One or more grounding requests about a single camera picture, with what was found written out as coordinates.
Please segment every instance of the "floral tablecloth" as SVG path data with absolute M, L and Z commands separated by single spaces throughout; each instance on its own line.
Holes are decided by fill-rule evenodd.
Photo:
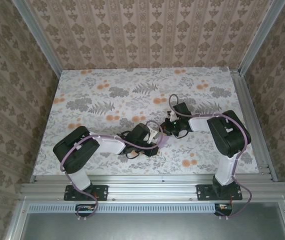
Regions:
M 139 122 L 161 124 L 171 94 L 177 94 L 193 114 L 234 110 L 243 121 L 227 67 L 65 70 L 33 174 L 63 174 L 53 147 L 78 126 L 113 135 L 132 130 Z M 191 132 L 182 139 L 171 137 L 153 157 L 94 153 L 85 169 L 89 175 L 214 174 L 221 157 L 210 132 Z M 237 172 L 258 173 L 251 146 Z

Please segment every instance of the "vented panel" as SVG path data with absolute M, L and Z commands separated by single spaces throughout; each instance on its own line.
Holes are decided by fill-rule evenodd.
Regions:
M 75 203 L 33 203 L 28 213 L 75 213 Z M 214 213 L 214 203 L 100 203 L 97 213 Z

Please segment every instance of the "metal plate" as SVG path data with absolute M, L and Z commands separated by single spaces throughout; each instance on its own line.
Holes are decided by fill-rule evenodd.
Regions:
M 94 185 L 91 192 L 98 201 L 107 201 L 108 197 L 108 185 Z M 67 185 L 63 199 L 65 201 L 94 201 L 91 197 L 78 192 L 72 185 Z
M 236 185 L 237 187 L 230 189 L 230 195 L 232 200 L 243 200 L 243 195 L 241 192 L 241 187 Z M 218 198 L 214 194 L 213 185 L 212 184 L 199 184 L 196 186 L 197 189 L 197 198 L 198 201 L 221 201 L 226 200 L 230 201 L 231 197 L 228 198 Z
M 235 203 L 235 213 L 243 204 Z M 277 203 L 251 203 L 237 217 L 213 213 L 29 214 L 20 240 L 285 240 Z

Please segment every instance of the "wall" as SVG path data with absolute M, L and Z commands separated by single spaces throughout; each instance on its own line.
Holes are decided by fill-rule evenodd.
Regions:
M 285 181 L 285 6 L 245 79 L 274 167 Z
M 0 0 L 0 238 L 33 170 L 58 84 L 10 0 Z
M 27 2 L 64 69 L 235 69 L 271 0 Z

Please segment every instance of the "black cable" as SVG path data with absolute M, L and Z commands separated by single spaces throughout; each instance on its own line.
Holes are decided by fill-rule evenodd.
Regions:
M 182 139 L 182 138 L 186 137 L 188 134 L 189 134 L 189 131 L 188 131 L 185 135 L 183 135 L 183 136 L 179 136 L 179 137 L 174 136 L 174 137 L 175 137 L 176 139 Z
M 123 131 L 123 132 L 120 134 L 120 136 L 123 137 L 123 138 L 125 138 L 125 137 L 126 137 L 125 134 L 128 134 L 128 133 L 130 133 L 130 132 L 131 132 L 131 131 L 129 131 L 129 130 Z
M 125 156 L 128 158 L 128 159 L 135 159 L 137 158 L 138 156 L 140 155 L 140 153 L 138 153 L 136 156 L 134 157 L 128 157 L 128 153 L 125 154 Z

